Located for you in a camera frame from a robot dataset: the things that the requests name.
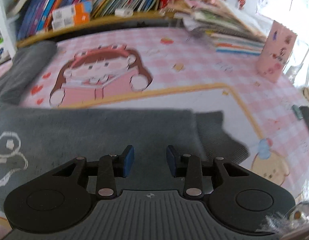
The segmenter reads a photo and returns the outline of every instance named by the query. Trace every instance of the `gray fabric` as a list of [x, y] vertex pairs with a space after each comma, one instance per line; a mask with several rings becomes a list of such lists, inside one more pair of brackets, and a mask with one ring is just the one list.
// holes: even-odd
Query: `gray fabric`
[[[25, 171], [17, 171], [0, 187], [0, 210], [5, 197], [16, 187], [77, 156], [88, 161], [102, 155], [120, 154], [127, 145], [135, 147], [135, 161], [126, 179], [117, 179], [122, 189], [166, 190], [183, 188], [166, 163], [166, 147], [180, 153], [197, 154], [207, 160], [200, 142], [196, 115], [176, 110], [53, 110], [18, 107], [27, 85], [47, 66], [56, 53], [56, 44], [41, 42], [19, 50], [8, 73], [0, 78], [0, 135], [15, 132], [21, 140], [20, 152], [29, 161]], [[9, 154], [7, 139], [0, 141], [0, 154]], [[14, 138], [15, 148], [18, 141]], [[20, 156], [0, 164], [0, 179], [11, 169], [22, 168]], [[88, 190], [93, 192], [90, 181]]]

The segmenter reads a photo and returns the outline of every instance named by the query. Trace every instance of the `orange book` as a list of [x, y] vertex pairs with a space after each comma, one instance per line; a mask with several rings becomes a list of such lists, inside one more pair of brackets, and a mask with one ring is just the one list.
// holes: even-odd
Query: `orange book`
[[51, 8], [51, 10], [49, 12], [49, 15], [48, 15], [48, 17], [47, 17], [47, 19], [45, 21], [45, 24], [44, 24], [44, 30], [45, 31], [48, 31], [48, 28], [49, 28], [49, 26], [51, 24], [51, 21], [53, 20], [53, 10], [58, 9], [60, 4], [61, 4], [61, 2], [62, 2], [62, 0], [56, 0], [54, 2], [53, 6], [52, 6], [52, 8]]

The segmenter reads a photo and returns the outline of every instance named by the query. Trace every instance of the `pink box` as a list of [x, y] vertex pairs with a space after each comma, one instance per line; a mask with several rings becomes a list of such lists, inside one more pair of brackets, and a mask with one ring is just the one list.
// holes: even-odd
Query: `pink box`
[[274, 21], [268, 39], [259, 56], [256, 68], [258, 73], [275, 83], [287, 63], [297, 35], [282, 24]]

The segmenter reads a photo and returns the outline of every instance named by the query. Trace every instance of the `cartoon girl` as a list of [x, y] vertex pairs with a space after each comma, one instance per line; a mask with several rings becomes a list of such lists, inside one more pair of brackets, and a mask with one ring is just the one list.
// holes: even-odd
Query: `cartoon girl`
[[136, 50], [126, 45], [99, 47], [75, 55], [59, 72], [51, 106], [143, 91], [152, 82]]
[[270, 150], [272, 145], [273, 142], [269, 138], [260, 141], [258, 154], [253, 160], [251, 171], [281, 186], [289, 175], [290, 169], [284, 157]]

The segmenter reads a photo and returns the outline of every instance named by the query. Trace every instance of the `cartoon girl's hair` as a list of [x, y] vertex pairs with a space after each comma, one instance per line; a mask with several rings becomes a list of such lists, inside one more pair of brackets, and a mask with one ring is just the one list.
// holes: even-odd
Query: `cartoon girl's hair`
[[129, 65], [128, 69], [133, 67], [138, 67], [138, 71], [140, 75], [144, 75], [148, 79], [148, 85], [152, 82], [152, 76], [142, 65], [141, 58], [138, 52], [134, 49], [125, 49], [126, 46], [108, 46], [98, 49], [92, 49], [87, 52], [77, 53], [73, 60], [67, 62], [60, 70], [59, 75], [57, 77], [56, 84], [51, 91], [50, 96], [58, 89], [61, 88], [62, 84], [66, 82], [66, 78], [64, 77], [64, 72], [68, 68], [78, 68], [82, 64], [94, 63], [97, 61], [103, 61], [105, 59], [114, 59], [117, 57], [125, 57], [127, 58], [129, 55], [134, 55], [136, 57], [135, 62]]

